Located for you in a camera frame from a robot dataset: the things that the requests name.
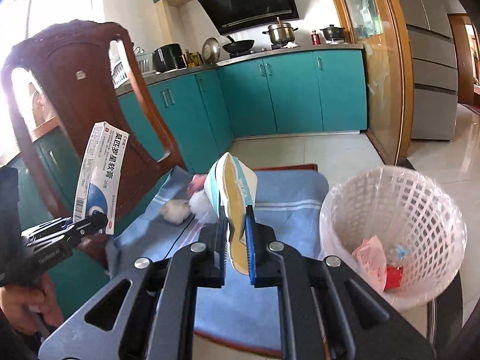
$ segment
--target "kitchen countertop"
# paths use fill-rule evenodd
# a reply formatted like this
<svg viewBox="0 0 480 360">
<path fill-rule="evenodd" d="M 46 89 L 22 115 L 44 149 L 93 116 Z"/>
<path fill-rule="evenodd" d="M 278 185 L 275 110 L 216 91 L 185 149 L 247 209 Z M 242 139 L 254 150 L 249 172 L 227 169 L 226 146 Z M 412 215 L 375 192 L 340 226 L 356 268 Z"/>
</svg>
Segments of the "kitchen countertop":
<svg viewBox="0 0 480 360">
<path fill-rule="evenodd" d="M 204 64 L 198 67 L 188 67 L 186 69 L 171 71 L 169 73 L 162 74 L 151 74 L 144 76 L 147 86 L 160 83 L 162 81 L 171 80 L 180 76 L 185 76 L 187 74 L 199 73 L 201 71 L 208 71 L 210 69 L 220 68 L 222 66 L 231 65 L 237 62 L 249 61 L 251 59 L 263 58 L 267 56 L 276 56 L 280 54 L 288 53 L 297 53 L 302 51 L 316 51 L 316 50 L 362 50 L 363 44 L 352 44 L 352 43 L 339 43 L 339 44 L 319 44 L 319 45 L 310 45 L 310 46 L 299 46 L 294 48 L 282 48 L 277 50 L 267 50 L 254 52 L 252 54 L 239 56 L 236 58 L 226 59 L 225 61 L 217 62 L 216 64 Z M 132 92 L 131 85 L 129 83 L 123 84 L 115 89 L 117 96 L 124 95 L 126 93 Z"/>
</svg>

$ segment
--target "metal screw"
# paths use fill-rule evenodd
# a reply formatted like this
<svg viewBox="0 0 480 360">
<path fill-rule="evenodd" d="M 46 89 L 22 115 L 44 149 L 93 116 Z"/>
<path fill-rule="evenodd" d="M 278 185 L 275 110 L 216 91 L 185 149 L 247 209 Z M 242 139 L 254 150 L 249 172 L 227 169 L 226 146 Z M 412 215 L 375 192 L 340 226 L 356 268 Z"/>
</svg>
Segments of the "metal screw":
<svg viewBox="0 0 480 360">
<path fill-rule="evenodd" d="M 325 260 L 328 266 L 337 267 L 342 264 L 342 261 L 337 256 L 328 256 Z"/>
<path fill-rule="evenodd" d="M 138 269 L 147 268 L 147 266 L 149 265 L 150 265 L 150 260 L 147 259 L 147 257 L 140 257 L 139 259 L 136 259 L 134 262 L 135 268 L 138 268 Z"/>
<path fill-rule="evenodd" d="M 195 253 L 200 253 L 201 251 L 204 251 L 206 248 L 207 248 L 207 245 L 205 245 L 203 242 L 195 242 L 190 246 L 190 250 Z"/>
<path fill-rule="evenodd" d="M 279 241 L 270 242 L 270 244 L 268 245 L 268 249 L 270 249 L 271 251 L 282 251 L 283 248 L 284 245 Z"/>
</svg>

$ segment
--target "red bottle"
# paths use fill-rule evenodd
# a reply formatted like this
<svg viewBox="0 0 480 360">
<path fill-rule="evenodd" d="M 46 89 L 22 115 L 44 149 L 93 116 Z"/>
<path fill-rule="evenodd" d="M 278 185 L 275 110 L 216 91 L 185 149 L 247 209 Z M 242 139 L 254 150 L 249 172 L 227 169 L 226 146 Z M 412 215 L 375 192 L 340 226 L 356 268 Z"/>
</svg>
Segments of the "red bottle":
<svg viewBox="0 0 480 360">
<path fill-rule="evenodd" d="M 311 44 L 320 44 L 320 35 L 315 30 L 311 30 Z"/>
</svg>

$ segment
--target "person's thumb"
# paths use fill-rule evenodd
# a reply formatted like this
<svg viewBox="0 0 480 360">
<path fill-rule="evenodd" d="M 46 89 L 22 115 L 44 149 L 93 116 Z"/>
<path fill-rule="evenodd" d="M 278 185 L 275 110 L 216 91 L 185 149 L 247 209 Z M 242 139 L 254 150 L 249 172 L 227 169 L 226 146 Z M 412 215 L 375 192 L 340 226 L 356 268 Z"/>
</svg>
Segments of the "person's thumb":
<svg viewBox="0 0 480 360">
<path fill-rule="evenodd" d="M 17 285 L 9 286 L 8 292 L 18 303 L 25 305 L 41 305 L 45 296 L 42 290 L 33 287 L 22 287 Z"/>
</svg>

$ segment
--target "tiled floor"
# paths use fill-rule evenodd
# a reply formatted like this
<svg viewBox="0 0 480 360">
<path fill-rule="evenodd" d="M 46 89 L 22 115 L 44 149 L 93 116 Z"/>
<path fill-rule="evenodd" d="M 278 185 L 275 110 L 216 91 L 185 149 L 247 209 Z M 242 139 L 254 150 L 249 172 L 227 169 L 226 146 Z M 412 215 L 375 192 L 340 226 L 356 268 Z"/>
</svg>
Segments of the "tiled floor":
<svg viewBox="0 0 480 360">
<path fill-rule="evenodd" d="M 457 107 L 452 142 L 413 141 L 409 160 L 413 167 L 435 179 L 457 203 L 467 227 L 465 258 L 460 268 L 464 304 L 463 323 L 480 298 L 480 118 Z"/>
<path fill-rule="evenodd" d="M 240 140 L 234 142 L 229 151 L 250 168 L 316 163 L 330 187 L 360 171 L 383 164 L 363 134 Z M 426 307 L 409 311 L 404 317 L 426 334 Z M 199 337 L 195 338 L 193 353 L 194 360 L 262 360 L 259 356 L 222 347 Z"/>
</svg>

